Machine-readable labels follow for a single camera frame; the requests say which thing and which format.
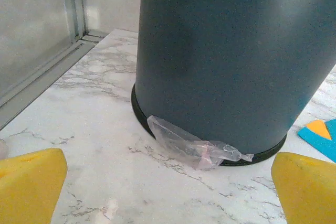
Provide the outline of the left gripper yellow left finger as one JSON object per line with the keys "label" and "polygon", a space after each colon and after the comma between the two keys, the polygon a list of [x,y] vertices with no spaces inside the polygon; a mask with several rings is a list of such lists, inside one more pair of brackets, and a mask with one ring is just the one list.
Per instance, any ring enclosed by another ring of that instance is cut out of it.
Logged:
{"label": "left gripper yellow left finger", "polygon": [[51,223],[67,170],[59,148],[1,160],[1,223]]}

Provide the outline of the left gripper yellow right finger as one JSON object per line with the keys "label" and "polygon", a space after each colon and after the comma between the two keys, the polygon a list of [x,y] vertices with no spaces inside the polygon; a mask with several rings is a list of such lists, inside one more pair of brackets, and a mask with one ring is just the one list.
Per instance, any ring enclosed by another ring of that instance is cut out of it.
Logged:
{"label": "left gripper yellow right finger", "polygon": [[280,152],[271,176],[287,223],[335,223],[335,163]]}

